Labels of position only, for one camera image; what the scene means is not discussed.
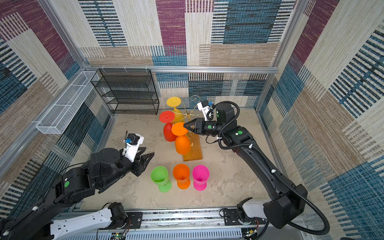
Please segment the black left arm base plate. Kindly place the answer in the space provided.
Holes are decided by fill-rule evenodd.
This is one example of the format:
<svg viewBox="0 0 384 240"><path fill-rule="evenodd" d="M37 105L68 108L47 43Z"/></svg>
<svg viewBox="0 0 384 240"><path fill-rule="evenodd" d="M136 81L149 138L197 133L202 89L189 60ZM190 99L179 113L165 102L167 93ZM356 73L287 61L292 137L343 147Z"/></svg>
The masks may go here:
<svg viewBox="0 0 384 240"><path fill-rule="evenodd" d="M143 212L126 212L126 225L124 230L136 230L141 228Z"/></svg>

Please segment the yellow wine glass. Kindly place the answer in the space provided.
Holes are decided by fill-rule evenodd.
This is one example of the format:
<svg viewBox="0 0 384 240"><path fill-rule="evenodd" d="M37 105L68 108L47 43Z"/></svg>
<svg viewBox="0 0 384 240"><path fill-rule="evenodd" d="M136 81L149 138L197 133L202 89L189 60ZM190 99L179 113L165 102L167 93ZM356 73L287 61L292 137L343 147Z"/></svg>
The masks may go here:
<svg viewBox="0 0 384 240"><path fill-rule="evenodd" d="M172 121L172 123L178 123L178 122L181 122L183 120L183 113L177 108L180 104L181 104L181 99L179 97L171 97L167 100L167 105L171 108L173 108L172 112L174 113L175 115L175 118L174 120Z"/></svg>

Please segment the orange wine glass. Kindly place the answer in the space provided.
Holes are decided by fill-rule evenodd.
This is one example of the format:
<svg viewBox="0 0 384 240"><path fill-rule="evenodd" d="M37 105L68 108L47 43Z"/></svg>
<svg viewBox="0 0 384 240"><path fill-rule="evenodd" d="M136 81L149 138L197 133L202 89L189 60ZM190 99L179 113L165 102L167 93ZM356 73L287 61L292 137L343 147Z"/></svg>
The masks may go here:
<svg viewBox="0 0 384 240"><path fill-rule="evenodd" d="M175 139L175 148L178 154L186 155L191 150L191 142L187 137L188 130L184 127L184 123L178 122L173 124L172 133L177 136Z"/></svg>
<svg viewBox="0 0 384 240"><path fill-rule="evenodd" d="M178 164L173 169L173 177L177 181L177 185L180 189L186 190L190 184L190 169L185 164Z"/></svg>

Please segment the red wine glass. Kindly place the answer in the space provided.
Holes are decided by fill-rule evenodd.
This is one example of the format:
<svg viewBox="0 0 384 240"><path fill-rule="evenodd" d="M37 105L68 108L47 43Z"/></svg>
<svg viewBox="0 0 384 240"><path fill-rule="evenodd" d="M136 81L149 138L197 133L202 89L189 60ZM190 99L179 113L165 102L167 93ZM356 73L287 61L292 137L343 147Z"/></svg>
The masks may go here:
<svg viewBox="0 0 384 240"><path fill-rule="evenodd" d="M175 119L175 114L172 111L165 111L160 114L159 120L165 124L163 128L164 138L168 142L174 142L177 138L175 134L172 132L173 123L172 121Z"/></svg>

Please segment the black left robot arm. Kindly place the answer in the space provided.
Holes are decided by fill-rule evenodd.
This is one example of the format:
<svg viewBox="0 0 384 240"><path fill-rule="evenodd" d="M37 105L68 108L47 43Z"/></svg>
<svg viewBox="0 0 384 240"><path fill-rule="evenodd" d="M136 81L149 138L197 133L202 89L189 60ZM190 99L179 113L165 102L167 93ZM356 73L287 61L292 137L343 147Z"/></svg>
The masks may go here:
<svg viewBox="0 0 384 240"><path fill-rule="evenodd" d="M13 220L1 221L1 239L31 240L65 209L95 192L104 192L128 173L140 176L155 155L146 154L145 150L145 147L140 147L133 161L113 148L92 154L81 166L60 175L45 196L23 214Z"/></svg>

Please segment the orange wine glass back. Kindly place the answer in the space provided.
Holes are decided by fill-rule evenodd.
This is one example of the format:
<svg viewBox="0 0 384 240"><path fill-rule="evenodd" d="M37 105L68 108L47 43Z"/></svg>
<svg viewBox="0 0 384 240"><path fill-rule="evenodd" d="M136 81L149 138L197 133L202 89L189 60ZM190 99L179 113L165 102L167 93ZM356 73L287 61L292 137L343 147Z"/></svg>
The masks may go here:
<svg viewBox="0 0 384 240"><path fill-rule="evenodd" d="M190 184L190 169L185 164L178 164L173 169L173 177L177 181L177 185L180 189L186 190Z"/></svg>

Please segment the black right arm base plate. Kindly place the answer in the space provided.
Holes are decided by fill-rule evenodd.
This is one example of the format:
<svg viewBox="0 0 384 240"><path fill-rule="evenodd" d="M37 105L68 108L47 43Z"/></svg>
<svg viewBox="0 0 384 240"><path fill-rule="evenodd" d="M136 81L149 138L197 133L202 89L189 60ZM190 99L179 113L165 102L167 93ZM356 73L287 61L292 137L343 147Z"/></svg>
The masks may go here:
<svg viewBox="0 0 384 240"><path fill-rule="evenodd" d="M222 208L219 210L219 215L224 219L225 226L258 226L266 224L266 220L262 218L252 218L248 222L241 221L236 209Z"/></svg>

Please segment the orange wine glass front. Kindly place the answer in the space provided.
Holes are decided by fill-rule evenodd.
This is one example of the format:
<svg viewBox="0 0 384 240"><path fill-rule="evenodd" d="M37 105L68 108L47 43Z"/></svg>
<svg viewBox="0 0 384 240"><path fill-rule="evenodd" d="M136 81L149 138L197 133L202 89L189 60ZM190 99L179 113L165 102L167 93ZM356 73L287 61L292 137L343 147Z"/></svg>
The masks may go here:
<svg viewBox="0 0 384 240"><path fill-rule="evenodd" d="M191 150L191 142L187 137L188 130L184 127L184 123L178 122L173 124L172 133L177 136L175 139L175 148L178 154L186 155Z"/></svg>

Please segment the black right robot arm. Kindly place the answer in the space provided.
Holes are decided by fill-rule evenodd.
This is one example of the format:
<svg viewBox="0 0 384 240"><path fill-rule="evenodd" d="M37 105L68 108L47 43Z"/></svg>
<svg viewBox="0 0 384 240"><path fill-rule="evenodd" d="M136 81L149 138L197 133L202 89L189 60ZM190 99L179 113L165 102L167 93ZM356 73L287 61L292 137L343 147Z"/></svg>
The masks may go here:
<svg viewBox="0 0 384 240"><path fill-rule="evenodd" d="M267 220L277 229L290 225L300 231L305 228L293 223L308 205L308 191L285 177L259 148L250 132L237 124L240 108L230 101L218 103L209 110L216 120L196 118L184 123L184 128L201 136L218 137L219 147L232 150L241 157L259 178L270 201L263 205Z"/></svg>

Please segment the pink wine glass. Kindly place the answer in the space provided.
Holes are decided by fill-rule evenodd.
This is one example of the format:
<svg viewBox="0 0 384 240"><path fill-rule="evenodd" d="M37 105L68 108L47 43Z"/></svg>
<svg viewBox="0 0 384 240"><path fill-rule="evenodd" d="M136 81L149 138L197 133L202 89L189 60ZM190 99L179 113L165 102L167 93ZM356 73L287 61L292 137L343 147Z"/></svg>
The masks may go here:
<svg viewBox="0 0 384 240"><path fill-rule="evenodd" d="M207 181L210 177L209 169L204 165L198 165L192 172L194 179L194 188L197 191L203 191L207 187Z"/></svg>

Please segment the green wine glass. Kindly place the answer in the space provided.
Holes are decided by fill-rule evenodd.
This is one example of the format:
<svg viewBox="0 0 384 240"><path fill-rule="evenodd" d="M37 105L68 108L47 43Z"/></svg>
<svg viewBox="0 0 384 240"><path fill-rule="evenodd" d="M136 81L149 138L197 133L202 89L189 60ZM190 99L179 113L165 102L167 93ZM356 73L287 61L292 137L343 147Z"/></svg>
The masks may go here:
<svg viewBox="0 0 384 240"><path fill-rule="evenodd" d="M155 167L151 171L151 180L158 186L159 191L162 193L166 193L172 188L169 172L164 166Z"/></svg>

